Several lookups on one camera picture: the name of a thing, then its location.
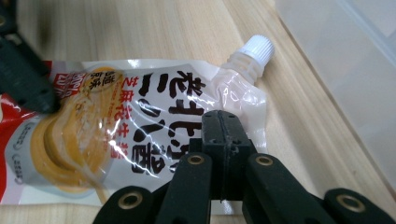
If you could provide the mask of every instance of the wooden table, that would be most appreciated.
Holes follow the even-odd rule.
[[[365,195],[396,218],[381,178],[332,97],[296,47],[274,0],[20,1],[21,32],[45,60],[197,59],[221,65],[252,35],[276,54],[256,85],[268,94],[267,146],[319,197],[332,188]],[[0,223],[91,223],[99,207],[0,206]],[[243,223],[241,216],[212,223]]]

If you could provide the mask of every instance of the transparent plastic packaging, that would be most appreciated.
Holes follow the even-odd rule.
[[[0,98],[0,172],[7,177],[0,181],[1,203],[100,205],[126,186],[154,191],[171,180],[209,110],[237,115],[265,152],[265,94],[252,84],[273,53],[269,40],[254,36],[222,67],[52,62],[58,113],[37,115]]]

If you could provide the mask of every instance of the wooden surface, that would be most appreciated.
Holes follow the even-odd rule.
[[[276,54],[256,82],[268,94],[267,147],[306,189],[365,195],[396,218],[384,184],[277,16],[274,0],[20,1],[21,33],[45,60],[198,59],[221,65],[252,35]],[[91,223],[98,207],[0,206],[0,223]],[[212,223],[243,223],[212,217]]]

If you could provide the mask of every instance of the food pouch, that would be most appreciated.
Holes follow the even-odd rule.
[[[237,115],[265,152],[265,95],[252,84],[273,52],[269,40],[256,35],[222,67],[50,62],[59,112],[27,112],[1,96],[1,203],[101,205],[126,186],[154,191],[171,180],[209,110]]]

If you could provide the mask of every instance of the white cap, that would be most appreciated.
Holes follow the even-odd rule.
[[[274,45],[267,37],[254,35],[249,39],[244,47],[238,50],[238,52],[244,53],[256,60],[263,72],[264,66],[274,55]]]

